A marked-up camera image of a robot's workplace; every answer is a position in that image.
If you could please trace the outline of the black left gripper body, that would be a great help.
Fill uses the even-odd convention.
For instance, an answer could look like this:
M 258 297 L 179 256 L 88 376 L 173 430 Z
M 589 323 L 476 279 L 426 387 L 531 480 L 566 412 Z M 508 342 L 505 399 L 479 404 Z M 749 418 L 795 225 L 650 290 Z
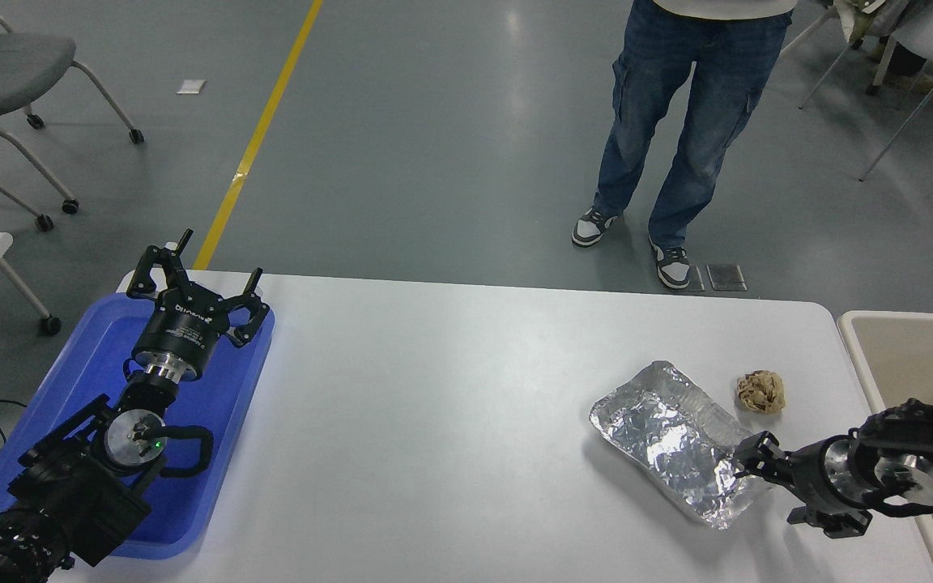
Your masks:
M 222 301 L 217 292 L 204 287 L 161 292 L 151 320 L 134 344 L 134 361 L 149 368 L 153 361 L 179 360 L 185 366 L 181 379 L 199 380 L 219 337 L 228 330 L 228 315 L 221 309 Z

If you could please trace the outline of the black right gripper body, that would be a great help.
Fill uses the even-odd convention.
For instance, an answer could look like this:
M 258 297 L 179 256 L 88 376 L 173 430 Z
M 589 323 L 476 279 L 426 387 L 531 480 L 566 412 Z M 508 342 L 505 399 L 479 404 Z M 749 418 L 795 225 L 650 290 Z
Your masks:
M 815 512 L 842 514 L 847 513 L 850 507 L 827 477 L 824 465 L 827 450 L 832 445 L 833 440 L 820 440 L 815 444 L 788 451 L 787 461 L 793 484 L 791 491 Z

